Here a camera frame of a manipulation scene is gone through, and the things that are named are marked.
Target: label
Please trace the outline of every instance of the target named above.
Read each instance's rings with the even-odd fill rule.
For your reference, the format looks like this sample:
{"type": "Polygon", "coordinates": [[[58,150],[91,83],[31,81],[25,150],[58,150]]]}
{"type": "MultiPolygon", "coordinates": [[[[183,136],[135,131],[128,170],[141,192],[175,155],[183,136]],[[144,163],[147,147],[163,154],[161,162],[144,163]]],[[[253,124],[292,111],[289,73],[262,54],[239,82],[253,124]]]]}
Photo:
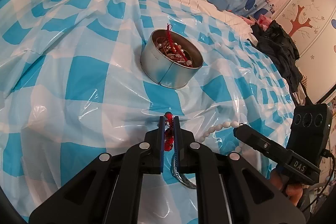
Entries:
{"type": "Polygon", "coordinates": [[[304,174],[307,170],[307,165],[305,165],[302,161],[293,159],[289,165],[296,170],[298,170],[300,173],[304,174]]]}

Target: red string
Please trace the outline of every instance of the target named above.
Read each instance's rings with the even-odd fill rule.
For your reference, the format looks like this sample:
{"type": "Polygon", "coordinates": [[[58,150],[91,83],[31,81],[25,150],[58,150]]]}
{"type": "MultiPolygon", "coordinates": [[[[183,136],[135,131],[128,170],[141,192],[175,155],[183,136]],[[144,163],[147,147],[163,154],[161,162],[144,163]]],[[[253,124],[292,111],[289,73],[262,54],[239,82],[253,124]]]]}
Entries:
{"type": "Polygon", "coordinates": [[[173,42],[173,39],[171,38],[171,35],[170,35],[169,26],[172,26],[172,25],[167,24],[167,38],[168,38],[169,45],[170,45],[170,48],[171,48],[172,52],[173,52],[173,53],[176,53],[176,49],[175,49],[175,47],[174,47],[174,42],[173,42]]]}
{"type": "Polygon", "coordinates": [[[170,112],[167,112],[165,114],[165,117],[168,120],[169,123],[169,128],[165,131],[165,151],[170,151],[173,148],[173,143],[174,143],[174,135],[173,135],[173,114],[170,112]]]}
{"type": "Polygon", "coordinates": [[[173,27],[173,25],[171,24],[167,24],[167,38],[169,41],[169,45],[171,47],[171,50],[173,53],[176,53],[176,51],[179,53],[180,56],[182,56],[182,58],[185,60],[185,62],[188,61],[188,59],[185,57],[185,55],[183,54],[183,52],[181,51],[181,49],[179,49],[179,47],[176,47],[175,49],[175,44],[173,42],[173,39],[171,38],[171,34],[170,34],[170,30],[169,30],[169,26],[173,27]]]}

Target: plastic sheet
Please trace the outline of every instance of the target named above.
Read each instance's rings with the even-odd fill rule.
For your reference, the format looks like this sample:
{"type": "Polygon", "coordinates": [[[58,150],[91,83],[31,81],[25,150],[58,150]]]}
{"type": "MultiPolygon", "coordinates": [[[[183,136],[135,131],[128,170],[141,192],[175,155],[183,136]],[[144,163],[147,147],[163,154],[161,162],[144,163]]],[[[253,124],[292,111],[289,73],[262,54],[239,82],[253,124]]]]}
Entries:
{"type": "MultiPolygon", "coordinates": [[[[26,217],[98,154],[125,152],[166,111],[196,139],[227,120],[285,145],[294,105],[264,54],[225,23],[168,0],[0,0],[0,184],[26,217]],[[180,90],[140,67],[150,34],[167,23],[202,53],[180,90]]],[[[225,129],[205,141],[236,150],[267,176],[269,160],[225,129]]],[[[146,175],[139,223],[197,223],[196,191],[146,175]]]]}

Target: round metal container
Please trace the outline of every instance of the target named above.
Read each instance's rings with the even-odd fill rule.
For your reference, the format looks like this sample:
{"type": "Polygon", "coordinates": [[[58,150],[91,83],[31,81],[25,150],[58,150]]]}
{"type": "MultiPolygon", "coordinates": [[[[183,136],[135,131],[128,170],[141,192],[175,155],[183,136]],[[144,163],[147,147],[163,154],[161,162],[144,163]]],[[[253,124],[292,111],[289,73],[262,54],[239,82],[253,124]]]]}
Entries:
{"type": "Polygon", "coordinates": [[[155,83],[172,89],[184,87],[203,65],[200,51],[186,38],[170,32],[173,41],[182,46],[192,58],[193,68],[186,67],[170,60],[160,52],[154,44],[158,37],[166,37],[167,30],[159,29],[152,32],[140,57],[143,71],[155,83]]]}

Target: finger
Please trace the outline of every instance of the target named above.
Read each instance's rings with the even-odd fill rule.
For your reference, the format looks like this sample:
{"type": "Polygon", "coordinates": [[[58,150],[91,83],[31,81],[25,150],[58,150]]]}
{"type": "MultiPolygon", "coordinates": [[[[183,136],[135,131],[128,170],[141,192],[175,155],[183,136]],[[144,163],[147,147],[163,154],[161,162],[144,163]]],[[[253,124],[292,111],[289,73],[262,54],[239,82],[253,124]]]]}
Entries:
{"type": "Polygon", "coordinates": [[[290,197],[289,200],[296,206],[302,197],[303,186],[301,184],[291,184],[286,188],[286,194],[290,197]]]}
{"type": "Polygon", "coordinates": [[[273,169],[270,174],[270,179],[269,181],[271,184],[273,184],[278,190],[281,190],[284,184],[282,183],[282,180],[278,174],[278,172],[273,169]]]}

